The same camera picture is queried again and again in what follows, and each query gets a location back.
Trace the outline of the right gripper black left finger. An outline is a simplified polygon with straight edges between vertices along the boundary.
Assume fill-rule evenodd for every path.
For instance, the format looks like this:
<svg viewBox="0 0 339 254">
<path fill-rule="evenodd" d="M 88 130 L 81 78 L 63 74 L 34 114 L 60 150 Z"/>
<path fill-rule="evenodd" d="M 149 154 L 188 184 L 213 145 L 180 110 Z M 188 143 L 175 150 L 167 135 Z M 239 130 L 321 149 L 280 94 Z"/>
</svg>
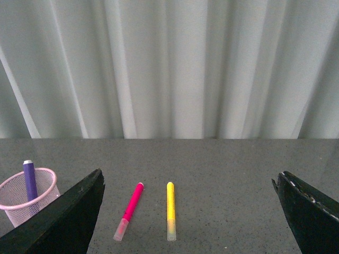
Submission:
<svg viewBox="0 0 339 254">
<path fill-rule="evenodd" d="M 1 253 L 87 253 L 103 201 L 94 170 L 35 216 L 1 237 Z"/>
</svg>

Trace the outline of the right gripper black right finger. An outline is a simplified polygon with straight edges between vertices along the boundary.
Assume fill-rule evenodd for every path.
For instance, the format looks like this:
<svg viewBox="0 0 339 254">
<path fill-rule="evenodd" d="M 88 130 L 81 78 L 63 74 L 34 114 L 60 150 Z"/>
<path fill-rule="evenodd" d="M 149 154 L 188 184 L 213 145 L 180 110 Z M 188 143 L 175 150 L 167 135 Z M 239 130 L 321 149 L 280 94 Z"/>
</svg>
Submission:
<svg viewBox="0 0 339 254">
<path fill-rule="evenodd" d="M 338 253 L 338 202 L 288 171 L 272 180 L 302 253 Z"/>
</svg>

